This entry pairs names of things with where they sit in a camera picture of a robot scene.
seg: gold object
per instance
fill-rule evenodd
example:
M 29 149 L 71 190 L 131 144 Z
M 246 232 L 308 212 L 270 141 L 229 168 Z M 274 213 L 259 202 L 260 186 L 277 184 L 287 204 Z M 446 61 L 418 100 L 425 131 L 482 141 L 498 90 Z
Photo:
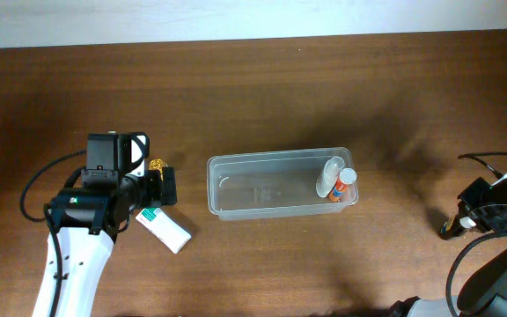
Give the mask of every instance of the gold object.
M 148 165 L 148 169 L 156 169 L 159 170 L 159 177 L 164 180 L 164 174 L 162 173 L 162 167 L 167 167 L 166 162 L 163 160 L 156 158 L 150 161 Z

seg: white and green package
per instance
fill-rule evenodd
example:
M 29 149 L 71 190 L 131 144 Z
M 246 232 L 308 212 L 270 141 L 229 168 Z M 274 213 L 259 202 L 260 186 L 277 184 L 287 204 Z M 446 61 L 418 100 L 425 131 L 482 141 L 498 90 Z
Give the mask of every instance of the white and green package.
M 191 235 L 175 224 L 160 208 L 144 208 L 136 220 L 177 254 Z

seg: brown table surface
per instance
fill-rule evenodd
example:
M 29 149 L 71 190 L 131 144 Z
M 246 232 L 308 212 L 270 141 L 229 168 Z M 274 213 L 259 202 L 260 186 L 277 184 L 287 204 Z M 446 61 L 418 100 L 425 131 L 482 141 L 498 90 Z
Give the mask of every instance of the brown table surface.
M 18 198 L 89 132 L 141 130 L 177 171 L 165 208 L 193 238 L 170 252 L 134 222 L 114 246 L 95 316 L 301 316 L 439 299 L 459 250 L 435 230 L 507 151 L 507 31 L 0 49 L 0 315 L 29 315 L 48 229 Z M 343 146 L 359 202 L 339 214 L 223 222 L 207 207 L 216 155 Z M 506 171 L 507 158 L 490 160 Z M 44 174 L 37 217 L 75 158 Z M 454 292 L 507 240 L 475 249 Z

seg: storage box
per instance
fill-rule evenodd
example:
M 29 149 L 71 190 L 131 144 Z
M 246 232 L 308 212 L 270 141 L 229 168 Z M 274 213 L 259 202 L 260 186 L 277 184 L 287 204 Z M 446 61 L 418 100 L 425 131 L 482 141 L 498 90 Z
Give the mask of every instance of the storage box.
M 316 180 L 334 156 L 353 167 L 345 148 L 217 156 L 207 163 L 209 209 L 222 220 L 339 212 L 357 202 L 357 182 L 338 203 L 316 194 Z

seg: bottle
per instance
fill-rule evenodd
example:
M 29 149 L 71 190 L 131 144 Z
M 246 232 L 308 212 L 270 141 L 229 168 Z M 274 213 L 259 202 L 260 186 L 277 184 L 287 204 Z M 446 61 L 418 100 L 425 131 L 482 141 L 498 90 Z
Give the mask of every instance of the bottle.
M 338 176 L 338 181 L 335 183 L 334 189 L 330 192 L 330 200 L 332 202 L 339 202 L 343 194 L 348 191 L 349 187 L 356 182 L 357 173 L 351 168 L 344 168 Z
M 344 167 L 345 162 L 340 157 L 333 157 L 326 162 L 322 173 L 320 173 L 320 177 L 316 181 L 316 194 L 318 196 L 324 198 L 330 193 L 330 190 L 332 190 L 335 182 L 338 180 L 340 171 Z

